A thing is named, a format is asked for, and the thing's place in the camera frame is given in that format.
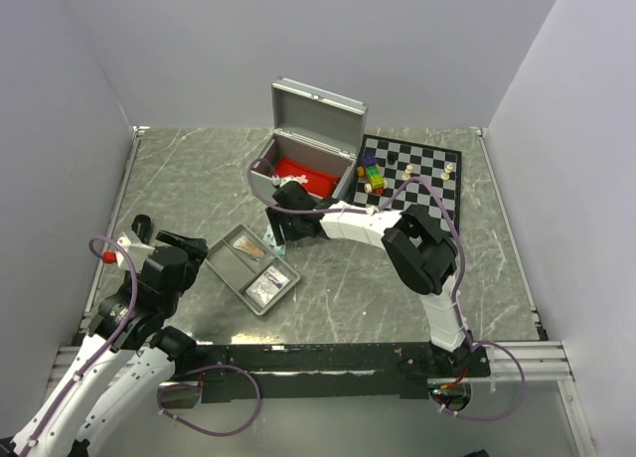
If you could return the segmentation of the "bag of cotton swabs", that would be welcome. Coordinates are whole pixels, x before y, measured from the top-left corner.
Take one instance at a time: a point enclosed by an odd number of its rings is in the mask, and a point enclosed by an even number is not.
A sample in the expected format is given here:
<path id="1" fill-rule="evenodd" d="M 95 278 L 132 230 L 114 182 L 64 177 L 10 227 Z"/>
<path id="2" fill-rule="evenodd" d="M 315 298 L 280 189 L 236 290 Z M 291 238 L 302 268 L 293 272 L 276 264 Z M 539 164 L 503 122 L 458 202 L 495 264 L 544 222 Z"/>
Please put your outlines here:
<path id="1" fill-rule="evenodd" d="M 246 254 L 254 261 L 260 261 L 265 258 L 264 250 L 245 234 L 238 236 L 234 240 L 233 248 Z"/>

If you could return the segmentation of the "red first aid pouch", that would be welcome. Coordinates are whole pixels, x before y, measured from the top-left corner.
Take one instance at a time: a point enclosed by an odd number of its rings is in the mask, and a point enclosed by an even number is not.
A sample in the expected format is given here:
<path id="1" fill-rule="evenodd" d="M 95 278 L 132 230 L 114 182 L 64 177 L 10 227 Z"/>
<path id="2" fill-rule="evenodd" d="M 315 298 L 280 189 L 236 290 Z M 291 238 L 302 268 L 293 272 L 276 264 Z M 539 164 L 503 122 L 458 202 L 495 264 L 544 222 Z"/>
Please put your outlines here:
<path id="1" fill-rule="evenodd" d="M 289 157 L 283 156 L 275 166 L 279 177 L 293 176 L 304 189 L 318 197 L 329 197 L 335 191 L 341 177 L 311 168 Z"/>

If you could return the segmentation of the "grey plastic divided tray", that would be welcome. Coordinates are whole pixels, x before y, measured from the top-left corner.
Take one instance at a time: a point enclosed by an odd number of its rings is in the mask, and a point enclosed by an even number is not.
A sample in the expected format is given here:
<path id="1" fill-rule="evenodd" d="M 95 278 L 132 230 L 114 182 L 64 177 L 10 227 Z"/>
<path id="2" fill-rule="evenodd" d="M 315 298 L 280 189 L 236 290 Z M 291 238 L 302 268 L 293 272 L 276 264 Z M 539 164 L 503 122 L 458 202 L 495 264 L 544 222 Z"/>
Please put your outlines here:
<path id="1" fill-rule="evenodd" d="M 234 240 L 243 234 L 251 238 L 264 250 L 265 258 L 260 261 L 254 261 L 246 254 L 233 248 Z M 209 248 L 206 264 L 256 316 L 263 316 L 268 313 L 283 297 L 293 291 L 300 282 L 298 272 L 245 225 L 237 225 L 213 243 Z M 280 270 L 289 278 L 289 282 L 269 304 L 261 307 L 245 292 L 252 282 L 269 266 L 274 266 Z"/>

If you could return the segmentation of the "silver metal medicine case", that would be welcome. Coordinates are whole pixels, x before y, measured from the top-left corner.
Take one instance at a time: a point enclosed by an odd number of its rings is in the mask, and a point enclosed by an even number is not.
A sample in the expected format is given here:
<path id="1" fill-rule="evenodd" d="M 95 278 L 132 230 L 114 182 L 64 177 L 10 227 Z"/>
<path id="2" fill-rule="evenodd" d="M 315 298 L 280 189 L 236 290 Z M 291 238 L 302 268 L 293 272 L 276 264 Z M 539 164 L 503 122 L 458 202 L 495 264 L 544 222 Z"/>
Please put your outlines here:
<path id="1" fill-rule="evenodd" d="M 367 106 L 356 99 L 286 77 L 271 86 L 273 131 L 259 160 L 248 168 L 255 191 L 272 199 L 271 179 L 283 156 L 341 177 L 329 197 L 346 201 L 355 181 L 367 119 Z"/>

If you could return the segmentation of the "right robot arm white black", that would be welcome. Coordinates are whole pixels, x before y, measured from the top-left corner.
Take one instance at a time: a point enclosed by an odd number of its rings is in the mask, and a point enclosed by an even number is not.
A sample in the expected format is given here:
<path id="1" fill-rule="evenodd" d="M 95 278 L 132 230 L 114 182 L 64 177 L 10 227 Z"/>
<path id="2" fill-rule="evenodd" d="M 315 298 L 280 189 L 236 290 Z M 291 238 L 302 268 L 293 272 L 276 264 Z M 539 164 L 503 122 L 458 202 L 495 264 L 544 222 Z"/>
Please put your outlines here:
<path id="1" fill-rule="evenodd" d="M 463 252 L 425 206 L 381 211 L 333 199 L 318 202 L 295 181 L 272 198 L 265 211 L 277 244 L 322 237 L 385 251 L 401 282 L 422 302 L 436 369 L 451 377 L 467 366 L 472 336 L 458 305 Z"/>

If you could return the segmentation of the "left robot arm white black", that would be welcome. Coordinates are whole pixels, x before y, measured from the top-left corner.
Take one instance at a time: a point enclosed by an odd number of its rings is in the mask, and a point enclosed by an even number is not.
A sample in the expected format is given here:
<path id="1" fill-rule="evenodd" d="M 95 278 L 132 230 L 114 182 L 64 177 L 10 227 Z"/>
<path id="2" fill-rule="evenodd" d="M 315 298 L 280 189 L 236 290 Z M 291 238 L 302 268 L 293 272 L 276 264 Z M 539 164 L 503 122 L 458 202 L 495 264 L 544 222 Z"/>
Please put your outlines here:
<path id="1" fill-rule="evenodd" d="M 123 233 L 100 254 L 102 262 L 125 270 L 125 279 L 101 301 L 76 357 L 39 411 L 2 439 L 2 455 L 93 456 L 161 382 L 195 370 L 195 341 L 165 322 L 194 284 L 208 245 L 164 230 L 156 238 L 152 246 Z"/>

